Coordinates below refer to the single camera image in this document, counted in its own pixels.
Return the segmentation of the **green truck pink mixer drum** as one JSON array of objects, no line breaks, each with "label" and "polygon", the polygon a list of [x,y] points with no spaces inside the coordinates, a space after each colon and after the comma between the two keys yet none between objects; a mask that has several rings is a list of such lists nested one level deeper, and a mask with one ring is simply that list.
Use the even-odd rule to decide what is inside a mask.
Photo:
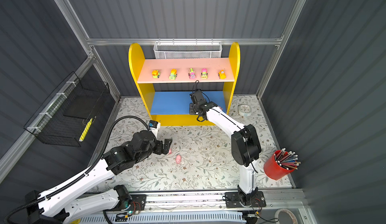
[{"label": "green truck pink mixer drum", "polygon": [[201,79],[207,79],[207,78],[208,78],[208,70],[206,68],[203,68],[201,72]]}]

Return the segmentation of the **pink truck green striped top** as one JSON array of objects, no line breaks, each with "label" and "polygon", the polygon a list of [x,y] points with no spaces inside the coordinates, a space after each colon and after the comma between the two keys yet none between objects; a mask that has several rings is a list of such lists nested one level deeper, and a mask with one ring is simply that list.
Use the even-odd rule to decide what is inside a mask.
[{"label": "pink truck green striped top", "polygon": [[195,71],[194,71],[193,68],[189,69],[189,78],[190,79],[195,79],[196,78],[196,74],[195,74]]}]

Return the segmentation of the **orange yellow toy car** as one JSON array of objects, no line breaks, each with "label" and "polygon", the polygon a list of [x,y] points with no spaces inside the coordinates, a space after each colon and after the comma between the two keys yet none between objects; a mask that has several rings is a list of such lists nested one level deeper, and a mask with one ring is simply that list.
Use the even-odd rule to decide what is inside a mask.
[{"label": "orange yellow toy car", "polygon": [[218,72],[218,76],[219,76],[220,79],[226,79],[227,78],[224,70],[220,70]]}]

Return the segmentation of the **green toy car orange top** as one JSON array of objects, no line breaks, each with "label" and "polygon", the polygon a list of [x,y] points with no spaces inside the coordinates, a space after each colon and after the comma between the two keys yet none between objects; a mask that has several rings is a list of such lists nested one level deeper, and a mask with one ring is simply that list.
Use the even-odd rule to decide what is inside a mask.
[{"label": "green toy car orange top", "polygon": [[177,77],[177,70],[176,70],[176,69],[172,69],[172,70],[171,70],[171,73],[170,73],[170,75],[169,75],[169,79],[170,79],[170,80],[175,80],[176,77]]}]

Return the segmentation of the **orange toy car green base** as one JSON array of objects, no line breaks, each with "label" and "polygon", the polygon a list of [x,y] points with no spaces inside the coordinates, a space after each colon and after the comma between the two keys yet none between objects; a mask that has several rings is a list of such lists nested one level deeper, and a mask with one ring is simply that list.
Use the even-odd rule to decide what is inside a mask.
[{"label": "orange toy car green base", "polygon": [[152,77],[155,79],[160,78],[160,71],[159,70],[152,71]]}]

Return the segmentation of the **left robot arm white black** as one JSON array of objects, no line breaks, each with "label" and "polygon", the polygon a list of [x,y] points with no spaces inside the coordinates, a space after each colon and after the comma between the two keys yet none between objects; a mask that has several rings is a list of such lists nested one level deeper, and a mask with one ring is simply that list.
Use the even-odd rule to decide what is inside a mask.
[{"label": "left robot arm white black", "polygon": [[172,139],[157,140],[153,131],[142,130],[132,140],[112,148],[102,155],[94,167],[82,171],[64,183],[41,193],[31,192],[26,200],[42,198],[27,207],[29,224],[68,224],[94,212],[123,208],[129,210],[133,203],[124,185],[107,192],[82,198],[88,190],[134,167],[151,154],[169,153]]}]

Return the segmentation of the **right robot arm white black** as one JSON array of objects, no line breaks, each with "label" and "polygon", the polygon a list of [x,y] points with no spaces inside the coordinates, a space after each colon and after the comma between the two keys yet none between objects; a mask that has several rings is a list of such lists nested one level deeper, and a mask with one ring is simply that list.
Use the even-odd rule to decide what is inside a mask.
[{"label": "right robot arm white black", "polygon": [[254,165],[262,152],[255,127],[251,124],[244,125],[228,116],[216,103],[208,101],[199,89],[192,92],[190,98],[190,114],[197,115],[197,121],[209,121],[230,137],[231,154],[239,164],[238,199],[242,206],[251,206],[258,192],[254,180]]}]

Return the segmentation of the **yellow shelf pink blue boards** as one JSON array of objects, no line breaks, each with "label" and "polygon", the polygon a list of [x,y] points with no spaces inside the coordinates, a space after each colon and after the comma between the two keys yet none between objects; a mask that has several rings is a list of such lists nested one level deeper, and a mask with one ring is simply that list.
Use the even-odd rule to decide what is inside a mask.
[{"label": "yellow shelf pink blue boards", "polygon": [[[205,90],[203,94],[228,114],[239,75],[241,53],[239,44],[234,42],[227,58],[146,59],[141,46],[134,43],[128,51],[128,62],[151,120],[160,122],[162,126],[208,126],[211,122],[199,122],[198,116],[189,114],[190,93],[199,84],[221,83],[222,90]],[[195,79],[189,78],[190,68],[195,71]],[[208,70],[207,79],[201,79],[203,68]],[[169,79],[172,69],[177,70],[175,80]],[[152,77],[154,70],[160,71],[160,78]],[[220,70],[225,71],[226,79],[219,78]]]}]

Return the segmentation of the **yellow green marker pen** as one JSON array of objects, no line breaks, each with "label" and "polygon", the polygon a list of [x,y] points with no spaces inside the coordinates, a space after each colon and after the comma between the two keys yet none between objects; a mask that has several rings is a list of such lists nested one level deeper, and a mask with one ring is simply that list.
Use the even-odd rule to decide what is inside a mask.
[{"label": "yellow green marker pen", "polygon": [[86,126],[85,126],[85,128],[84,128],[84,130],[83,130],[83,132],[82,132],[82,134],[81,134],[81,136],[79,138],[79,142],[83,142],[84,141],[84,139],[85,139],[85,137],[86,137],[86,135],[87,135],[87,133],[88,133],[92,123],[93,123],[93,118],[91,118],[88,121],[88,123],[86,124]]}]

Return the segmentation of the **red cup holder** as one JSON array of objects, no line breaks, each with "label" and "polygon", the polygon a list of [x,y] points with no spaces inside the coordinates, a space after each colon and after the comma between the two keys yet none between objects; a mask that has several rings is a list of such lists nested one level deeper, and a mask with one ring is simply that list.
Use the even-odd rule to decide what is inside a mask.
[{"label": "red cup holder", "polygon": [[287,170],[283,167],[279,166],[276,162],[275,157],[281,152],[281,150],[275,151],[265,162],[263,166],[263,170],[265,174],[274,180],[279,180],[282,177],[292,173],[293,170]]}]

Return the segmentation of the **bundle of coloured pencils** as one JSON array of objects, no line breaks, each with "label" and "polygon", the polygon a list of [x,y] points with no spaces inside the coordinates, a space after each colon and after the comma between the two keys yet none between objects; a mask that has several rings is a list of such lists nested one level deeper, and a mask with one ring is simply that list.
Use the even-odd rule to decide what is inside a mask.
[{"label": "bundle of coloured pencils", "polygon": [[282,148],[273,154],[274,163],[278,164],[284,170],[297,170],[301,164],[298,155],[293,151],[287,151]]}]

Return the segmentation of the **white tape roll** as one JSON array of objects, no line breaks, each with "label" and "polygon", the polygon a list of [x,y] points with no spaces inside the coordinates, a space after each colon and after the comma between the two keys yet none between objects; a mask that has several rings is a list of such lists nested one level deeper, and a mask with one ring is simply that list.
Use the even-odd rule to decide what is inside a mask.
[{"label": "white tape roll", "polygon": [[295,214],[289,209],[279,209],[275,212],[276,224],[299,224]]}]

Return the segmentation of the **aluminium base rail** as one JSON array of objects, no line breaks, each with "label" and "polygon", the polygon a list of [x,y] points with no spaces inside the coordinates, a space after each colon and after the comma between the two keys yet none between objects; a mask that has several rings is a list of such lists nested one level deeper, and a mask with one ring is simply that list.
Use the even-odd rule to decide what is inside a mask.
[{"label": "aluminium base rail", "polygon": [[308,216],[311,207],[306,200],[302,189],[263,188],[264,197],[257,200],[265,201],[266,206],[262,208],[250,207],[236,204],[232,208],[226,206],[225,193],[231,190],[190,190],[190,191],[145,191],[132,192],[131,196],[138,201],[138,195],[145,195],[146,199],[141,201],[142,213],[165,213],[165,212],[210,212],[210,211],[233,211],[252,212],[254,210],[267,211],[289,209],[298,210],[303,216]]}]

